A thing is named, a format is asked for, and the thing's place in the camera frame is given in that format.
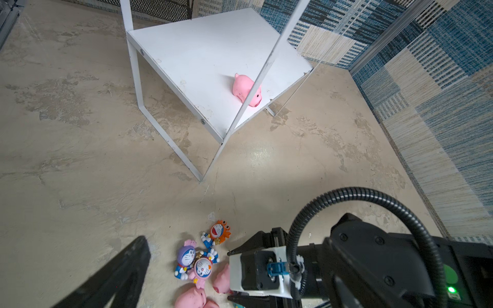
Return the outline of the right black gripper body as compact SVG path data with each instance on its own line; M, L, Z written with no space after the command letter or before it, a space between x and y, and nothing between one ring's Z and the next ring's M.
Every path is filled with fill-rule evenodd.
M270 232L259 231L248 239L241 246L230 250L227 255L230 257L244 252L262 250L284 246L286 248L287 233L282 228L273 228ZM246 293L231 291L227 300L234 307L302 307L300 300L286 299L276 296L249 296Z

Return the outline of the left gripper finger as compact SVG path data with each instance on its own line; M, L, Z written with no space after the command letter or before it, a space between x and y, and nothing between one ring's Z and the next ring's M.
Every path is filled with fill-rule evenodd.
M136 307L151 253L139 236L55 307Z

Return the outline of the pink rubber pig toy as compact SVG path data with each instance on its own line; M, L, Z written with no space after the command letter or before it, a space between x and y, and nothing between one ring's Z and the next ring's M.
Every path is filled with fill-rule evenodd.
M231 293L230 266L226 264L224 269L216 276L213 289L219 294Z
M177 298L174 308L203 308L206 303L205 291L192 287Z
M216 302L212 300L208 300L203 308L220 308L220 307Z
M254 81L244 74L235 74L234 83L232 86L232 94L239 98L242 103L245 103L246 98L252 90ZM256 91L252 101L249 103L250 107L257 107L262 100L261 87Z

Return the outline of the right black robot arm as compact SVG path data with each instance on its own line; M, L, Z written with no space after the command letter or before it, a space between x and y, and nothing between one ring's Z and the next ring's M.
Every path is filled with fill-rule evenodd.
M321 244L300 246L322 210L365 201L390 211L408 229L388 233L347 213ZM395 198L344 187L309 202L289 231L258 232L229 253L230 302L243 307L491 307L492 247L430 235Z

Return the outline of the white two-tier metal shelf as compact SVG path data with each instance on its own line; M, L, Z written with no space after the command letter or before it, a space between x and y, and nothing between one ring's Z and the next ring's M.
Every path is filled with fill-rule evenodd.
M307 7L307 1L299 1L282 32L251 8L137 30L130 2L121 2L137 106L199 181L205 173L145 107L139 60L151 66L224 148L244 124L311 73L311 64L288 42ZM254 81L245 103L232 94L236 73ZM259 87L261 103L250 107Z

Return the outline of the orange crab Doraemon figure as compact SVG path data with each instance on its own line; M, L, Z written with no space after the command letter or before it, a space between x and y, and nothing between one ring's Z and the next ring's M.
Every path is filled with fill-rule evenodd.
M231 237L231 228L224 220L218 220L209 230L203 232L201 240L207 249L220 245Z

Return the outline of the purple hooded Doraemon figure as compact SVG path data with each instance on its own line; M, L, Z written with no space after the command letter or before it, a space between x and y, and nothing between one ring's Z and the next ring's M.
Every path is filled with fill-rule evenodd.
M196 258L196 241L189 239L184 241L183 246L177 253L177 267L174 276L180 280L187 280L187 272L192 268Z

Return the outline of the pink hooded Doraemon figure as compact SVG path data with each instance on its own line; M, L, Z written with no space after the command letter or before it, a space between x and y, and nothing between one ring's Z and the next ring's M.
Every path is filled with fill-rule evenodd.
M210 248L197 259L193 267L188 271L188 279L193 281L197 289L204 289L206 281L211 277L213 266L219 263L219 254L214 248Z

